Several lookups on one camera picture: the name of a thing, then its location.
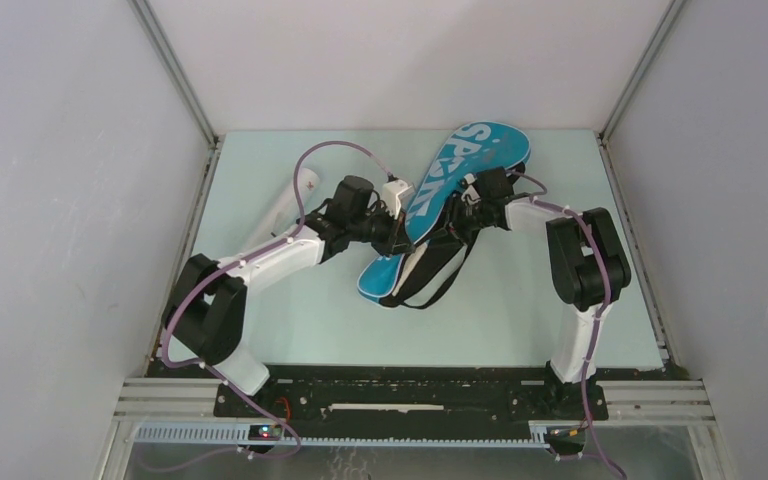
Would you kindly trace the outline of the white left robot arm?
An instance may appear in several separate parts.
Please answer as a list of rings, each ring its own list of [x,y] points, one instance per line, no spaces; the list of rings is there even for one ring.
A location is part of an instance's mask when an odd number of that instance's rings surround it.
[[[268,368],[243,339],[249,296],[303,269],[319,265],[352,243],[380,255],[407,253],[406,202],[413,186],[391,177],[375,189],[348,175],[334,194],[300,216],[284,234],[221,260],[197,254],[186,261],[168,301],[161,358],[170,368],[197,365],[236,387],[237,402],[252,416],[276,403]]]

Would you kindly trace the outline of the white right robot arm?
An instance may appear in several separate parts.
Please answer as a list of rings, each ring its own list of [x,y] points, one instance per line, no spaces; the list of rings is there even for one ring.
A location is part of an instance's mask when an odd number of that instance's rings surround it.
[[[582,403],[574,383],[595,374],[594,357],[602,324],[631,282],[631,267],[610,212],[578,212],[543,198],[545,185],[501,167],[469,174],[444,204],[444,229],[464,239],[487,228],[545,235],[554,291],[568,305],[571,318],[549,365],[557,381],[541,392],[545,411],[566,418]]]

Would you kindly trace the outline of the blue racket bag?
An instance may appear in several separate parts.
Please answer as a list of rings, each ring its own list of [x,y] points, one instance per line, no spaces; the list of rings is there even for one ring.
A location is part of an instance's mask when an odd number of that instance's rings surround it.
[[[467,174],[502,168],[522,173],[531,156],[526,133],[499,122],[472,122],[456,129],[443,143],[406,207],[406,230],[416,249],[410,254],[380,256],[357,281],[362,298],[382,307],[426,309],[439,301],[457,279],[477,242],[443,241],[447,198],[461,194]]]

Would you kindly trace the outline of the white shuttlecock tube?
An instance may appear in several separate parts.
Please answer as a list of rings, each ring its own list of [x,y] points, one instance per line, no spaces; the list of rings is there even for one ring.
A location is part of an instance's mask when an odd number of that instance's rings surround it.
[[[241,251],[247,252],[256,249],[259,245],[271,241],[294,226],[300,217],[296,193],[299,193],[302,205],[305,205],[320,182],[320,176],[315,171],[302,167],[298,175],[292,176],[290,182],[274,199],[265,215],[246,238]]]

